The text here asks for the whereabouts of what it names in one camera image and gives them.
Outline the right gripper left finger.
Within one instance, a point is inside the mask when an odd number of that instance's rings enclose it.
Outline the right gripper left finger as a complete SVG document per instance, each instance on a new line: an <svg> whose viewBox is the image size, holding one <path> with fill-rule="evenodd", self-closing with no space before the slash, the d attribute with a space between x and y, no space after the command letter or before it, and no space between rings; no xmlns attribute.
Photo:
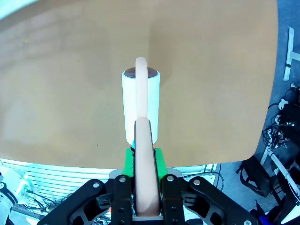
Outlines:
<svg viewBox="0 0 300 225"><path fill-rule="evenodd" d="M91 225L111 209L112 225L131 225L134 149L125 151L122 174L106 183L91 179L39 221L40 225Z"/></svg>

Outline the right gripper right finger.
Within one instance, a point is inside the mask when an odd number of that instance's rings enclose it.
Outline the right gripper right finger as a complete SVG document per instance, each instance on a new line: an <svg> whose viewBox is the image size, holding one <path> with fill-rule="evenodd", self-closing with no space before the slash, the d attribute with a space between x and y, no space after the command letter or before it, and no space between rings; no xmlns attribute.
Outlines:
<svg viewBox="0 0 300 225"><path fill-rule="evenodd" d="M186 181L168 172L163 152L155 149L155 161L165 225L184 225L184 209L199 216L208 225L256 225L258 219L222 193L205 178Z"/></svg>

